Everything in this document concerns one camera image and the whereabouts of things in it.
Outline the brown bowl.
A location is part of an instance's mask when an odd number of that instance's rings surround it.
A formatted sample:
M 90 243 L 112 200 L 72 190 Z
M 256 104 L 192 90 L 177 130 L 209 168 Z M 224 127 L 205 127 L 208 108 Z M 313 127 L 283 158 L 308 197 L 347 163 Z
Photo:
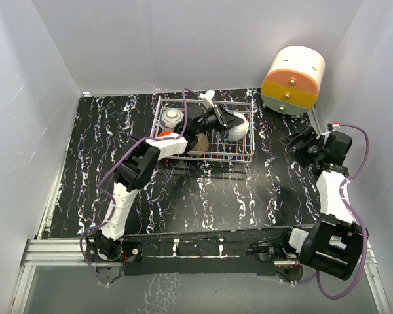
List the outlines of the brown bowl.
M 195 118 L 199 118 L 199 117 L 203 116 L 205 112 L 206 112 L 206 109 L 204 106 L 201 106 L 198 103 L 191 103 L 187 107 L 187 118 L 189 120 L 193 120 Z

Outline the black glossy bowl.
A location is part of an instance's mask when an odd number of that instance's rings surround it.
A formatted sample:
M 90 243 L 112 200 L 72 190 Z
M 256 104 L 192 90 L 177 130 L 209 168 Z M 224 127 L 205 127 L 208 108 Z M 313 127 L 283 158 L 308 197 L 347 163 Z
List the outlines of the black glossy bowl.
M 189 156 L 202 157 L 210 148 L 209 140 L 203 133 L 197 135 L 195 146 L 187 153 Z

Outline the blue floral white bowl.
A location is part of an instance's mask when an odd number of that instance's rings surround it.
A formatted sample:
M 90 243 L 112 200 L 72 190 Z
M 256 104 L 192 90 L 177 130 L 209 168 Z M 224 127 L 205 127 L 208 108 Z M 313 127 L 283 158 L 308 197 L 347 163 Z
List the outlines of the blue floral white bowl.
M 161 115 L 160 126 L 164 131 L 173 131 L 183 117 L 183 111 L 179 109 L 166 109 Z

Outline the orange bowl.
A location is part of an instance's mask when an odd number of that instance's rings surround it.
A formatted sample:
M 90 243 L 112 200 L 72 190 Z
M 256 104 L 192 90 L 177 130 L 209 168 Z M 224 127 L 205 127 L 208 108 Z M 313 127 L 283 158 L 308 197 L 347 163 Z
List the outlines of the orange bowl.
M 157 137 L 159 137 L 159 138 L 160 138 L 160 137 L 165 137 L 165 136 L 170 135 L 171 133 L 172 133 L 171 131 L 164 131 L 164 132 L 158 134 Z

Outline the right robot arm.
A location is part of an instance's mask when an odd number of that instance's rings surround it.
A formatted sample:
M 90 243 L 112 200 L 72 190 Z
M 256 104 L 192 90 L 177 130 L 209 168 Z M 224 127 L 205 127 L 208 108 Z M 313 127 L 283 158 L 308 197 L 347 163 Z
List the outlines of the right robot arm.
M 363 251 L 363 230 L 347 209 L 343 188 L 350 176 L 343 165 L 352 146 L 351 136 L 335 128 L 318 134 L 312 126 L 281 137 L 279 142 L 293 151 L 301 167 L 310 166 L 320 195 L 320 217 L 309 231 L 292 228 L 279 242 L 280 254 L 318 271 L 347 280 Z

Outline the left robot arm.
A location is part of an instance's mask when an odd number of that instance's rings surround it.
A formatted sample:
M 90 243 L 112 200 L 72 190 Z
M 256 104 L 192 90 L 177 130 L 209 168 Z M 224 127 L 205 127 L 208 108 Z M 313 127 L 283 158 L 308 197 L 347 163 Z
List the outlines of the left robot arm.
M 126 220 L 134 199 L 149 183 L 157 162 L 189 152 L 198 142 L 198 135 L 215 130 L 227 133 L 227 140 L 243 139 L 249 123 L 240 113 L 232 113 L 221 105 L 204 109 L 192 103 L 184 111 L 167 110 L 168 135 L 144 137 L 132 145 L 111 170 L 115 174 L 113 192 L 103 223 L 95 235 L 97 254 L 108 261 L 121 256 Z

